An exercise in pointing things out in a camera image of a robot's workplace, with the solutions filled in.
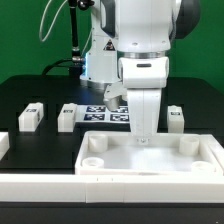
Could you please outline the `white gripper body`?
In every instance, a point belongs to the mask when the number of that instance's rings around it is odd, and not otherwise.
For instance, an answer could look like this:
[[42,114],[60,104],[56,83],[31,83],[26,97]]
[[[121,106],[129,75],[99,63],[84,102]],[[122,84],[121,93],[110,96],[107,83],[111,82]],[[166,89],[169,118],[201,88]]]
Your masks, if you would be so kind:
[[137,138],[149,139],[157,133],[169,59],[120,58],[118,65],[123,87],[127,90],[131,133]]

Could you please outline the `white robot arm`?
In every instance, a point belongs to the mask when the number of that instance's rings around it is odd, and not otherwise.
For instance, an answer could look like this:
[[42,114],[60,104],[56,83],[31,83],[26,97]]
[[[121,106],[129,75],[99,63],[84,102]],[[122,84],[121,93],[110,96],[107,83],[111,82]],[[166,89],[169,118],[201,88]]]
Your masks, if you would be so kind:
[[108,110],[127,101],[130,130],[138,139],[157,133],[167,52],[200,20],[200,0],[79,0],[91,10],[91,48],[81,83],[105,91]]

